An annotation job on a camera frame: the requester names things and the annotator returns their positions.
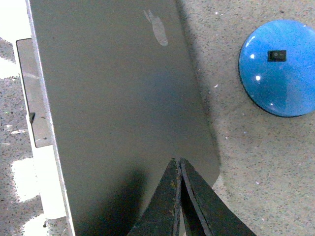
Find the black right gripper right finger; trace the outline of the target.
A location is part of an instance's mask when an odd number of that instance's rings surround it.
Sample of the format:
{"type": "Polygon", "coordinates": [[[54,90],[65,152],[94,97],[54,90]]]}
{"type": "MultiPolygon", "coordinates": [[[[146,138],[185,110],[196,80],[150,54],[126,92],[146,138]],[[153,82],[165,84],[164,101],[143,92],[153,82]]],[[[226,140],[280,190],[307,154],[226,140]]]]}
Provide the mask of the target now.
{"type": "Polygon", "coordinates": [[[255,233],[219,198],[185,159],[182,171],[181,206],[188,236],[253,236],[255,233]]]}

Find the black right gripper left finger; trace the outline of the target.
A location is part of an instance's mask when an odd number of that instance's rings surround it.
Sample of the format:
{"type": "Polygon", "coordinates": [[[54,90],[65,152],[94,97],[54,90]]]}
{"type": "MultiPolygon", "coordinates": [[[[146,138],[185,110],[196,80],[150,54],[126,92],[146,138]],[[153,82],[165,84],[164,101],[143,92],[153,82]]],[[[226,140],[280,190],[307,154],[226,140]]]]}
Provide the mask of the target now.
{"type": "Polygon", "coordinates": [[[177,236],[181,212],[180,161],[171,159],[141,218],[129,236],[177,236]]]}

